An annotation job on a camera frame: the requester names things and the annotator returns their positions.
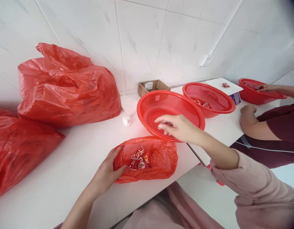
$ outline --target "wall socket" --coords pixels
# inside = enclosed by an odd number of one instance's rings
[[[213,60],[214,56],[213,55],[205,55],[200,66],[201,67],[205,67],[205,66],[208,66],[211,61]]]

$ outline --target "red bowl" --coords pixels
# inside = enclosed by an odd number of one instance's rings
[[[275,91],[270,91],[270,92],[259,92],[254,90],[255,87],[264,85],[265,83],[259,82],[256,80],[251,80],[251,79],[240,79],[238,86],[242,87],[243,90],[239,92],[240,97],[249,102],[253,103],[256,105],[262,105],[266,104],[269,102],[272,102],[277,99],[286,99],[287,96],[275,92]]]
[[[138,118],[149,133],[165,140],[180,142],[173,136],[164,135],[164,131],[158,129],[159,123],[154,122],[155,119],[166,114],[184,115],[201,130],[205,128],[205,119],[201,110],[193,101],[176,92],[152,91],[138,101]]]
[[[223,91],[203,83],[187,83],[183,86],[183,93],[192,101],[207,102],[209,108],[195,104],[201,109],[205,118],[212,118],[219,114],[232,113],[236,109],[235,102]]]

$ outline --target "white table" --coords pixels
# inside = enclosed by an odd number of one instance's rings
[[[128,127],[123,115],[67,129],[60,146],[0,197],[0,229],[50,229],[63,222],[108,152],[128,139],[150,135],[136,114]],[[113,184],[94,203],[88,228],[110,228],[200,162],[185,143],[177,143],[177,152],[178,165],[169,179]]]
[[[172,88],[171,91],[177,92],[183,95],[183,87]],[[221,114],[213,118],[205,119],[205,132],[212,135],[217,140],[221,141],[227,146],[231,146],[238,138],[243,135],[242,128],[240,126],[240,116],[241,108],[249,104],[246,101],[243,101],[236,106],[236,110],[230,114]],[[271,103],[256,106],[257,112],[255,116],[259,116],[262,113],[271,110],[275,107],[280,106],[280,100],[275,100]],[[210,157],[208,154],[201,149],[201,147],[194,144],[189,144],[195,154],[199,157],[201,162],[208,166],[210,162]]]

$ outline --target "human hand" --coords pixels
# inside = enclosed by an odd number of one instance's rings
[[[265,85],[259,85],[255,87],[257,91],[278,91],[280,89],[280,85],[273,85],[273,84],[265,84]]]
[[[99,166],[94,177],[88,185],[88,189],[97,196],[104,194],[112,186],[125,171],[126,165],[120,167],[118,170],[113,170],[113,162],[122,147],[118,147],[116,150],[112,149],[106,159]]]
[[[253,112],[255,113],[257,111],[256,107],[253,104],[245,105],[243,108],[241,108],[241,113],[245,112]]]
[[[181,142],[196,143],[197,138],[204,134],[204,131],[197,128],[183,115],[163,115],[158,117],[154,122],[161,122],[158,129],[162,129],[165,133],[172,135]]]

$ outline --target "red colander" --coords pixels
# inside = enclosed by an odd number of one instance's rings
[[[154,136],[174,142],[180,142],[173,136],[164,135],[154,120],[162,115],[184,115],[195,126],[204,130],[205,119],[201,110],[193,101],[171,91],[152,91],[140,98],[137,115],[144,127]]]
[[[232,113],[236,109],[235,102],[223,91],[203,83],[187,83],[183,86],[184,96],[192,101],[199,100],[202,104],[207,102],[209,108],[196,102],[205,118],[212,118],[219,114]]]
[[[240,79],[238,86],[243,88],[243,90],[239,92],[240,97],[243,100],[256,105],[262,105],[277,99],[287,98],[287,96],[275,91],[259,92],[254,90],[255,87],[260,85],[265,85],[265,83],[251,79]]]

